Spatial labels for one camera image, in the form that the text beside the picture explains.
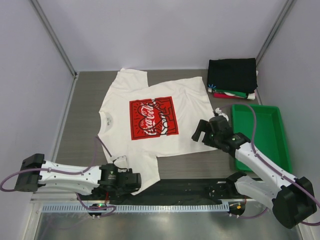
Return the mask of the white t-shirt red print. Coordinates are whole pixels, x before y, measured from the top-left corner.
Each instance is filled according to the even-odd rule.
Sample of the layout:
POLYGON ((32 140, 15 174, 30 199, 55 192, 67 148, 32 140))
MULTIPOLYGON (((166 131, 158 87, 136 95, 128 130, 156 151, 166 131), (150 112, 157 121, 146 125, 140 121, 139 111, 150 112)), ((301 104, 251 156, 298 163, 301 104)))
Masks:
POLYGON ((148 85, 145 71, 121 69, 99 109, 99 139, 108 162, 126 156, 141 174, 141 191, 160 180, 158 158, 207 152, 192 140, 200 120, 213 116, 200 76, 148 85))

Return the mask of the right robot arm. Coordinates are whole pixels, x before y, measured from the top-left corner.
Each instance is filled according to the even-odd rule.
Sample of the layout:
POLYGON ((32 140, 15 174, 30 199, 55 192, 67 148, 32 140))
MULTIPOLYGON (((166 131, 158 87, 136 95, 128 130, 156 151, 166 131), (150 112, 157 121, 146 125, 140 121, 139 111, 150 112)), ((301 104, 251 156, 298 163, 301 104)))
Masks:
POLYGON ((228 153, 247 165, 262 181, 256 181, 243 172, 233 175, 233 181, 225 185, 231 198, 247 196, 272 210, 275 218, 291 229, 304 223, 316 213, 318 202, 312 183, 306 178, 297 178, 277 166, 244 134, 235 133, 227 119, 221 115, 206 121, 201 119, 192 135, 197 142, 204 133, 202 142, 228 153))

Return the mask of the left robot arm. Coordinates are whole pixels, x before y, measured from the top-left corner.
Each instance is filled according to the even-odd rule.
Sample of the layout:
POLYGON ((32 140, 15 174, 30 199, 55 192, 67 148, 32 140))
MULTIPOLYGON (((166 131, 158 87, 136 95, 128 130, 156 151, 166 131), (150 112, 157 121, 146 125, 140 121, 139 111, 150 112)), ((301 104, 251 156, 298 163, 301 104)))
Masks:
POLYGON ((15 191, 36 192, 38 188, 57 189, 93 196, 100 200, 106 192, 125 195, 137 192, 142 185, 141 174, 120 169, 113 163, 81 167, 46 161, 36 153, 22 161, 15 191))

